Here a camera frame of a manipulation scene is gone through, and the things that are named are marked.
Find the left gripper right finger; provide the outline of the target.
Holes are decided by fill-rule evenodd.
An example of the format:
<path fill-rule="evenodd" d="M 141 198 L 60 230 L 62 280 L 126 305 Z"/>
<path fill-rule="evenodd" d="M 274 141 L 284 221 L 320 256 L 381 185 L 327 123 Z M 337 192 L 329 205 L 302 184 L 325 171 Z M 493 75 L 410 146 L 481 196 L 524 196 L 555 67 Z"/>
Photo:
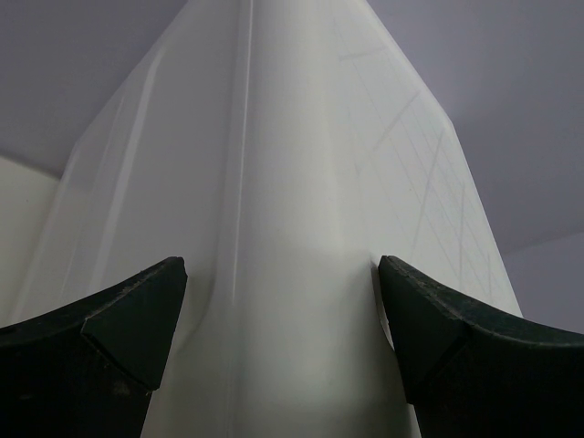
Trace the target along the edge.
<path fill-rule="evenodd" d="M 494 308 L 393 255 L 378 273 L 422 436 L 582 436 L 582 335 Z"/>

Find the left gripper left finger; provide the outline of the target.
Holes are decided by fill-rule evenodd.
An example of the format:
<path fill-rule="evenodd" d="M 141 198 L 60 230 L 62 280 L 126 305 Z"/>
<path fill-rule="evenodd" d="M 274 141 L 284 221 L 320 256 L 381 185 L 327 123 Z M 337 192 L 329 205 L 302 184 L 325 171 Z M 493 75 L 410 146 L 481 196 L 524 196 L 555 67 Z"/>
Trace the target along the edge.
<path fill-rule="evenodd" d="M 168 257 L 1 329 L 4 437 L 138 437 L 162 383 L 187 283 Z"/>

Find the white shoe cabinet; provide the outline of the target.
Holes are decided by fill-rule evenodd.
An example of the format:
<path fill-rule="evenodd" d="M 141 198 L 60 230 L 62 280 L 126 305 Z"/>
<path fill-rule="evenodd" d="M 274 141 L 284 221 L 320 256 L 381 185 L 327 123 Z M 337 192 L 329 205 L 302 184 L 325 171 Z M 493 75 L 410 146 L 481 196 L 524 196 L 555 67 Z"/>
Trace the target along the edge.
<path fill-rule="evenodd" d="M 376 267 L 519 305 L 454 125 L 364 1 L 191 1 L 78 139 L 12 322 L 180 256 L 146 437 L 416 437 Z"/>

